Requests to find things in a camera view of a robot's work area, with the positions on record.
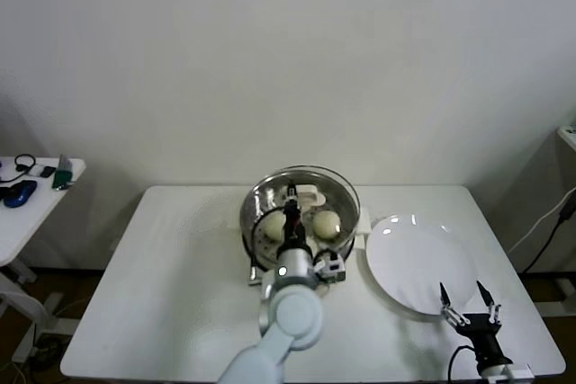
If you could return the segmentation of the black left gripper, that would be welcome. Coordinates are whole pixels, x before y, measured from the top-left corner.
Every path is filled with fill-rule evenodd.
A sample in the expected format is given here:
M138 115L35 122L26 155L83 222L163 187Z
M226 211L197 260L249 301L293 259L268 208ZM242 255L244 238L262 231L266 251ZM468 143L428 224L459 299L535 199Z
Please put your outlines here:
M301 222L301 211L299 206L299 195L297 185L289 183L286 187L285 204L283 214L285 222L283 225L283 244L282 250L302 249L310 250L306 240L306 230Z

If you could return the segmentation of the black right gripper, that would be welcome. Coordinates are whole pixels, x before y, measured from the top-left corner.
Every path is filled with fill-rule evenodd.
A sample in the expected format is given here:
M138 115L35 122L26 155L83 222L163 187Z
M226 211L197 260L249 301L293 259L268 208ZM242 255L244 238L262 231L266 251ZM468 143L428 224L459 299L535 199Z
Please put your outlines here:
M442 282L440 286L441 315L456 332L472 342L478 369L488 369L500 365L512 364L506 357L497 340L501 328L500 308L491 293L480 282L476 282L487 313L460 314L452 307L451 300Z

